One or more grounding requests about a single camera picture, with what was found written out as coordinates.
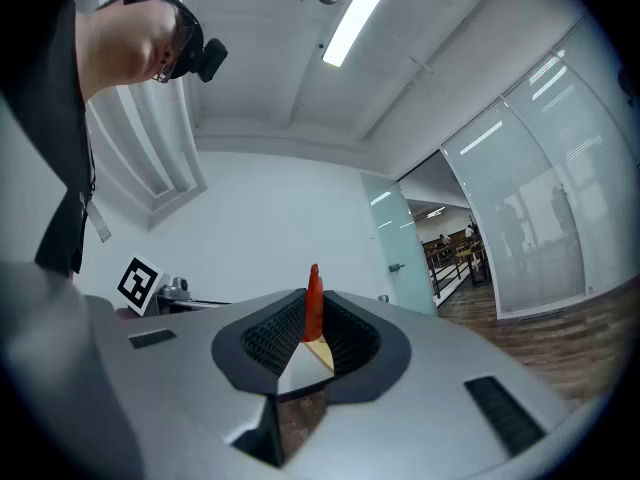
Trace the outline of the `person's glasses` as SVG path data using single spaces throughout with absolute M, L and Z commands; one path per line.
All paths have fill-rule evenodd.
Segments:
M 166 0 L 175 11 L 175 27 L 168 46 L 153 79 L 167 83 L 174 78 L 174 71 L 181 63 L 181 58 L 190 56 L 191 46 L 196 36 L 197 19 L 180 0 Z

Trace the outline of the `small red object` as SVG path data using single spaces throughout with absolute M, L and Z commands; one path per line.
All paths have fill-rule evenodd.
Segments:
M 324 287 L 317 264 L 311 266 L 305 295 L 305 330 L 302 342 L 321 338 L 323 332 Z

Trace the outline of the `yellow round table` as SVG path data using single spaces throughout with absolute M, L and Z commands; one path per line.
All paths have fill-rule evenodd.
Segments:
M 482 241 L 474 242 L 456 253 L 456 258 L 466 264 L 473 286 L 491 280 L 490 267 Z

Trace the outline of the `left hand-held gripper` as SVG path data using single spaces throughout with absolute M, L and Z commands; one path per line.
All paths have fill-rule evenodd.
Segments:
M 159 316 L 176 301 L 190 301 L 185 278 L 174 277 L 140 255 L 134 255 L 117 286 L 137 316 Z

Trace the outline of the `long ceiling light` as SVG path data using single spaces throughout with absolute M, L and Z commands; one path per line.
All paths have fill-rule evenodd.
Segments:
M 351 0 L 323 53 L 322 60 L 326 64 L 337 68 L 342 66 L 380 1 Z

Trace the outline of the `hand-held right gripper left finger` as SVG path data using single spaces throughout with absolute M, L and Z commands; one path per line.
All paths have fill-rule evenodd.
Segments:
M 85 299 L 101 359 L 136 439 L 143 480 L 290 480 L 276 421 L 278 375 L 246 331 L 286 334 L 304 292 L 125 320 Z

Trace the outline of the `black metal railing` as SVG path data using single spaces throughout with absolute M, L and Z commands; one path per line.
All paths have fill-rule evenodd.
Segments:
M 447 298 L 476 272 L 476 259 L 470 248 L 441 248 L 427 252 L 425 259 L 437 302 Z

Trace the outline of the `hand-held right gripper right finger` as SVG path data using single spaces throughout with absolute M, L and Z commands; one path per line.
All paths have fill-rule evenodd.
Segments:
M 324 417 L 285 472 L 298 480 L 531 480 L 559 458 L 569 417 L 545 382 L 478 334 L 436 316 L 329 291 L 325 318 L 357 353 L 325 389 Z

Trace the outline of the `frosted glass door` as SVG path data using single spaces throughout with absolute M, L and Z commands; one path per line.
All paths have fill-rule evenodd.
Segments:
M 433 289 L 422 244 L 409 206 L 394 180 L 361 174 L 378 238 L 385 256 L 397 305 L 430 316 L 437 315 Z M 390 273 L 392 264 L 405 264 Z

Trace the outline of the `glass partition with blinds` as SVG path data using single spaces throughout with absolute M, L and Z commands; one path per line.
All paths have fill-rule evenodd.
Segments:
M 640 276 L 640 97 L 590 18 L 442 148 L 478 219 L 501 319 Z

